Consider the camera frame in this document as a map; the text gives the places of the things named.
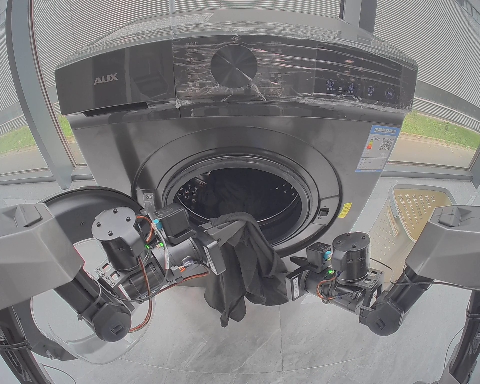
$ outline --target road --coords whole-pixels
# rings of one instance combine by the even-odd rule
[[[70,143],[70,150],[77,162],[84,162],[76,142]],[[39,168],[47,168],[47,164],[37,147],[0,155],[0,175]]]
[[[401,134],[389,160],[468,168],[474,154],[471,149]]]
[[[83,159],[77,143],[70,143],[70,148],[77,161]],[[401,134],[390,160],[467,168],[474,153],[475,151],[470,149]],[[37,148],[0,156],[0,174],[46,167]]]

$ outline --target rotary knob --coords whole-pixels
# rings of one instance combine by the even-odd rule
[[[212,57],[210,71],[217,83],[228,88],[241,88],[257,74],[257,59],[240,44],[228,44]]]

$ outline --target label sticker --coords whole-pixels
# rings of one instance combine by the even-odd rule
[[[355,172],[382,172],[399,134],[400,128],[372,125]]]
[[[351,207],[351,206],[352,206],[352,203],[345,203],[345,204],[343,204],[343,208],[342,208],[342,210],[340,211],[340,214],[338,215],[338,218],[343,219],[343,218],[347,215],[347,213],[348,213],[348,211],[350,210],[350,207]]]
[[[296,299],[299,295],[299,278],[296,277],[293,279],[293,298]]]
[[[216,272],[216,269],[215,269],[215,266],[212,262],[212,257],[210,256],[210,252],[208,251],[208,248],[204,246],[204,251],[205,251],[205,254],[207,255],[207,259],[208,259],[208,266],[210,267],[210,269],[212,270],[212,272],[215,274],[215,275],[218,275],[218,273]]]

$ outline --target aux logo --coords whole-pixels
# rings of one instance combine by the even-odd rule
[[[97,77],[93,85],[100,84],[100,83],[108,83],[109,81],[113,81],[113,80],[118,80],[116,73],[114,73],[113,75],[107,75],[107,78],[105,78],[105,76],[102,76],[101,78]]]

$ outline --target qr code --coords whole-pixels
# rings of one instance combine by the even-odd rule
[[[380,148],[378,149],[380,151],[389,151],[390,148],[392,148],[392,145],[394,142],[395,142],[395,138],[385,137],[382,139],[382,142],[380,143]]]

